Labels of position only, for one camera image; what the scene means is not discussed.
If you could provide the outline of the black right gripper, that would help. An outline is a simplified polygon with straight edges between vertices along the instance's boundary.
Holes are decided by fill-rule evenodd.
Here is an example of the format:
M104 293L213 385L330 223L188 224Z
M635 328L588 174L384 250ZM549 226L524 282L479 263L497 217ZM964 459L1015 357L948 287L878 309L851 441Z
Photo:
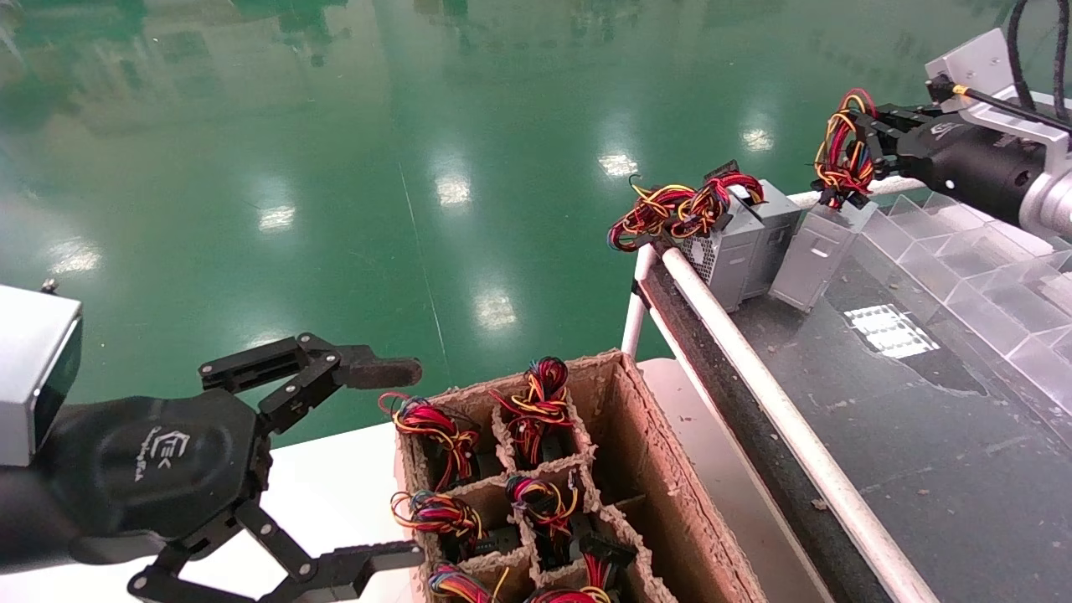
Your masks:
M866 126L872 127L876 182L910 177L935 193L1021 225L1021 205L1042 174L1045 145L972 126L958 115L943 115L938 106L878 106Z

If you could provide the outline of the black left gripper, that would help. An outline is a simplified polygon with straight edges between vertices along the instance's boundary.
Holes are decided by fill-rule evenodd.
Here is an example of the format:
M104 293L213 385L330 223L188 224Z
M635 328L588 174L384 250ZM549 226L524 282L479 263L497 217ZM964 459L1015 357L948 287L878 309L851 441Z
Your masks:
M358 600L376 573L425 563L412 539L312 558L257 502L271 439L342 387L421 381L418 358L379 358L313 333L205 363L203 392L135 396L62 411L38 455L39 564L124 564L154 556L126 584L142 602L249 602L180 572L244 530L286 576L260 602ZM234 394L280 382L257 413Z

